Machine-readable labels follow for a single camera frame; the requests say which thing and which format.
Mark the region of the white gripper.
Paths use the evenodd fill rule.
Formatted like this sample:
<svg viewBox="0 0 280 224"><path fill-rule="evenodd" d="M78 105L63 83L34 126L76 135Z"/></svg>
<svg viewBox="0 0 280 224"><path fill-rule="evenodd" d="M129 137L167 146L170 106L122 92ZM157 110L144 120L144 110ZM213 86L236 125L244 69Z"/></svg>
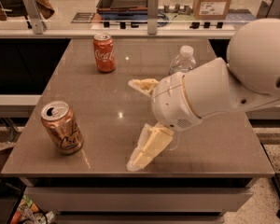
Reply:
<svg viewBox="0 0 280 224"><path fill-rule="evenodd" d="M182 132L202 123L190 106L184 85L185 75L177 72L160 82L154 78L128 82L130 87L145 96L152 95L151 109L159 122L155 126L144 125L137 147L126 165L128 171L139 171L149 165L172 142L173 131Z"/></svg>

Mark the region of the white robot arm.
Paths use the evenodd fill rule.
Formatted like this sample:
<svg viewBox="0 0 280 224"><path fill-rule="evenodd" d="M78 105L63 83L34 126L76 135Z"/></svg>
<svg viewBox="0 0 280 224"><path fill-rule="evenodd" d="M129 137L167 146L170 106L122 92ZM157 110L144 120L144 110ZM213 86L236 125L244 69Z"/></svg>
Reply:
<svg viewBox="0 0 280 224"><path fill-rule="evenodd" d="M160 81L132 79L129 86L150 99L157 120L144 126L127 163L129 171L139 171L169 146L176 132L219 114L280 105L280 20L260 19L241 27L226 59Z"/></svg>

